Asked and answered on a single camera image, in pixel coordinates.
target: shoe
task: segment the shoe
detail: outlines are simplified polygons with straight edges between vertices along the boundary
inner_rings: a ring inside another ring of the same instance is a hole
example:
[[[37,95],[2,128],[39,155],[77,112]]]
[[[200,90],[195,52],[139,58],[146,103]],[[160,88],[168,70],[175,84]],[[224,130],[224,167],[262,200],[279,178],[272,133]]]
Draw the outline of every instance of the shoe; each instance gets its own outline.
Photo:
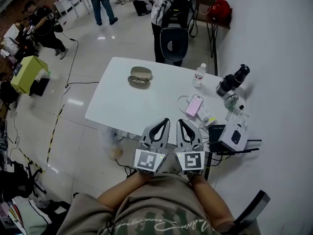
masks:
[[[62,60],[66,56],[67,52],[68,48],[66,48],[65,51],[61,52],[60,60]]]
[[[118,18],[114,18],[114,21],[110,22],[110,25],[114,24],[117,20]]]

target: backpack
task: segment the backpack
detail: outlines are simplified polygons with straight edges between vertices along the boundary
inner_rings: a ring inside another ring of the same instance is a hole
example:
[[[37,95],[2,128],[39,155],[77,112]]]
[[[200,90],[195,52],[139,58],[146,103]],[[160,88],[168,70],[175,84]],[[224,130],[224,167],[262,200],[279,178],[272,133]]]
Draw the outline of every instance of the backpack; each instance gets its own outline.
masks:
[[[208,9],[208,17],[211,21],[221,24],[230,24],[232,8],[225,0],[216,0]]]

